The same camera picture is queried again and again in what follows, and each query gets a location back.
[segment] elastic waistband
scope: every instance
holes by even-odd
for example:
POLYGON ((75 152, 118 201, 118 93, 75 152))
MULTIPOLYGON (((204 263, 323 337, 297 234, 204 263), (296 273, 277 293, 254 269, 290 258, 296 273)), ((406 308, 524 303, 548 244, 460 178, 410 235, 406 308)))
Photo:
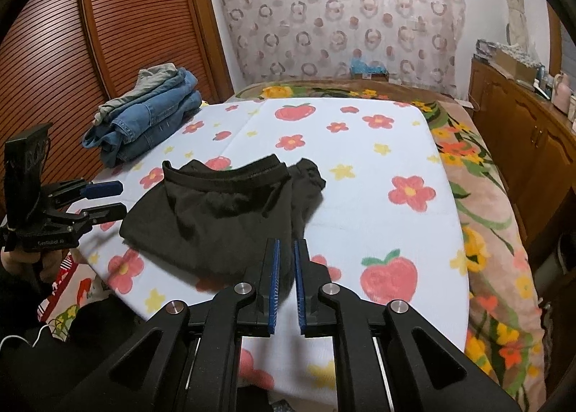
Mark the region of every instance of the elastic waistband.
POLYGON ((164 161, 164 180, 197 191, 245 192, 290 177, 286 164, 275 155, 235 170, 215 171, 198 160, 192 160, 184 167, 185 171, 175 170, 169 161, 164 161))

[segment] floral bedspread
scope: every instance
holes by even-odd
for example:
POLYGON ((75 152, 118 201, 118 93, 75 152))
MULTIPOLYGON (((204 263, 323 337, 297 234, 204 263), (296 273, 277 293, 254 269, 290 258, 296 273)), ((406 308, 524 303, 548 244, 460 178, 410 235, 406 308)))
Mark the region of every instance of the floral bedspread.
MULTIPOLYGON (((465 253, 457 255, 451 265, 462 273, 468 271, 470 310, 465 353, 514 397, 522 410, 538 410, 545 401, 541 311, 512 206, 467 112, 436 93, 366 80, 260 84, 233 100, 287 97, 393 100, 412 103, 422 111, 446 169, 462 225, 465 253)), ((81 277, 70 268, 64 270, 56 295, 40 311, 43 320, 55 320, 60 336, 80 306, 102 298, 102 283, 96 274, 87 265, 80 268, 85 271, 81 277)))

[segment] white tablecloth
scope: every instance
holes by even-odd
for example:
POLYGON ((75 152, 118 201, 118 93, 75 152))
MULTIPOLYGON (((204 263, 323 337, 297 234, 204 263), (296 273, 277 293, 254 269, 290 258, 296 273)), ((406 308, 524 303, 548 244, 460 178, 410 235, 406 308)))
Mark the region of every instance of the white tablecloth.
MULTIPOLYGON (((463 251, 460 221, 426 121, 404 103, 290 98, 206 106, 139 161, 97 177, 123 182, 121 196, 78 202, 72 211, 119 201, 130 209, 162 179, 163 160, 222 169, 269 154, 287 165, 308 158, 327 181, 305 231, 313 260, 365 300, 408 300, 463 350, 468 278, 450 268, 463 251)), ((119 228, 94 228, 80 251, 134 311, 147 319, 170 300, 211 299, 207 281, 130 250, 119 228)), ((243 339, 240 370, 263 387, 336 404, 331 339, 300 336, 294 288, 280 306, 276 335, 243 339)))

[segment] louvered wardrobe door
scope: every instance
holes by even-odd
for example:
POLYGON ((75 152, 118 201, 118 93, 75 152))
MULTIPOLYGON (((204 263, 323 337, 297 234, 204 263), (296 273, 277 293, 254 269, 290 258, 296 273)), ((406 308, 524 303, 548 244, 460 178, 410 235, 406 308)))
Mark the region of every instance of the louvered wardrobe door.
POLYGON ((203 99, 209 101, 215 96, 191 0, 90 2, 96 43, 102 49, 113 86, 111 94, 120 95, 131 89, 139 69, 172 62, 198 78, 203 99))
POLYGON ((82 148, 81 139, 104 101, 77 0, 28 1, 0 46, 1 163, 6 139, 50 121, 43 181, 92 178, 102 167, 98 151, 82 148))

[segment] folded clothes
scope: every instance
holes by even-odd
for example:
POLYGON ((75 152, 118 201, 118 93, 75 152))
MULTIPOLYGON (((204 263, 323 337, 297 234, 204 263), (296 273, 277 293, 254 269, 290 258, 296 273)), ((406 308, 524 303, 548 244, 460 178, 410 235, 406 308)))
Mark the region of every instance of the folded clothes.
POLYGON ((84 135, 85 148, 100 146, 100 160, 107 167, 135 159, 168 139, 202 103, 194 90, 196 77, 184 68, 151 92, 111 111, 102 124, 84 135))
POLYGON ((267 238, 280 238, 280 297, 294 279, 292 241, 326 182, 308 159, 286 167, 276 156, 236 170, 214 171, 193 160, 180 170, 162 164, 164 180, 136 202, 120 236, 130 245, 199 277, 241 282, 264 256, 267 238))
POLYGON ((153 91, 156 87, 159 87, 168 79, 172 79, 172 77, 175 77, 177 74, 178 69, 172 63, 152 66, 148 69, 140 69, 140 71, 138 71, 138 78, 136 79, 134 88, 121 97, 113 98, 108 100, 104 105, 100 105, 98 111, 94 115, 94 121, 92 121, 92 124, 99 125, 106 119, 107 115, 109 115, 111 111, 153 91))

